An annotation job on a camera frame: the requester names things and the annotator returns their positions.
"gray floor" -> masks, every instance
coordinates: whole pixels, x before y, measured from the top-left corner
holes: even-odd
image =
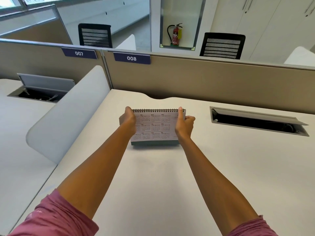
[[[137,21],[136,23],[116,32],[112,35],[113,48],[119,46],[131,34],[136,39],[137,51],[150,51],[150,19],[149,16]]]

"mesh chair back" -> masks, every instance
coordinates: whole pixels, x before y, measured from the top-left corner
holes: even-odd
[[[240,59],[245,35],[230,33],[205,33],[200,56]]]
[[[110,25],[81,23],[78,28],[81,46],[113,47]]]

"fire extinguisher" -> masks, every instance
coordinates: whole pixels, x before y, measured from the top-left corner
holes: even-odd
[[[169,25],[167,28],[167,34],[169,36],[169,39],[171,40],[171,46],[179,46],[179,39],[181,38],[181,31],[183,28],[182,26],[180,26],[180,24],[182,24],[182,23],[179,23],[176,26],[175,25]],[[172,26],[175,27],[173,29],[173,38],[171,38],[169,31],[168,31],[168,29]]]

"fire extinguisher cabinet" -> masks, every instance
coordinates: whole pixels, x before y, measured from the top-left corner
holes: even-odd
[[[195,51],[205,2],[161,0],[159,47]]]

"pink shirt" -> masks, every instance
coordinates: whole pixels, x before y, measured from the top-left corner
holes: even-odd
[[[55,189],[8,236],[94,236],[98,226]],[[228,236],[277,236],[262,216],[241,224]]]

